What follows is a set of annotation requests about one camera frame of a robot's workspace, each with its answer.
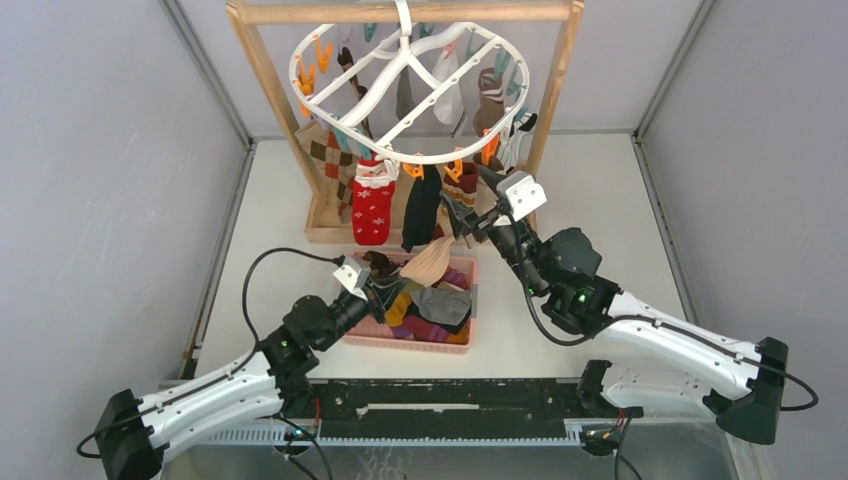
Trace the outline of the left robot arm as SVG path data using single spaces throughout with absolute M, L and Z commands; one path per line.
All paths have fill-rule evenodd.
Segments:
M 326 303 L 298 299 L 282 324 L 236 360 L 176 387 L 137 397 L 113 395 L 91 436 L 109 479 L 152 479 L 185 450 L 247 422 L 284 412 L 305 414 L 313 401 L 308 373 L 324 352 L 367 317 L 392 306 L 408 279 L 394 275 L 341 274 L 355 281 Z

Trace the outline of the pink perforated plastic basket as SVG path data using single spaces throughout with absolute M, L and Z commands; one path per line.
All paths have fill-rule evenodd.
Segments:
M 476 261 L 452 256 L 434 282 L 411 282 L 400 290 L 385 319 L 371 316 L 344 336 L 352 345 L 464 354 L 471 346 L 477 307 Z

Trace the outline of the mustard yellow sock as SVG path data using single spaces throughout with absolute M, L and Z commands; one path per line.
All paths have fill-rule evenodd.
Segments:
M 403 324 L 404 317 L 412 303 L 413 300 L 410 293 L 406 291 L 401 292 L 386 311 L 386 325 L 390 328 L 400 327 Z

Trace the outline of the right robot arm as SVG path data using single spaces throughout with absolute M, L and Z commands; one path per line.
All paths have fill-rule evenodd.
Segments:
M 564 332 L 561 344 L 599 339 L 663 360 L 664 371 L 636 373 L 608 360 L 589 362 L 578 388 L 579 406 L 592 416 L 611 408 L 655 408 L 713 419 L 725 433 L 771 445 L 785 411 L 788 346 L 721 335 L 655 309 L 602 277 L 602 257 L 577 227 L 541 240 L 527 215 L 546 201 L 526 172 L 482 169 L 494 206 L 478 213 L 448 194 L 441 197 L 456 237 L 488 240 L 519 279 L 534 321 L 547 317 Z

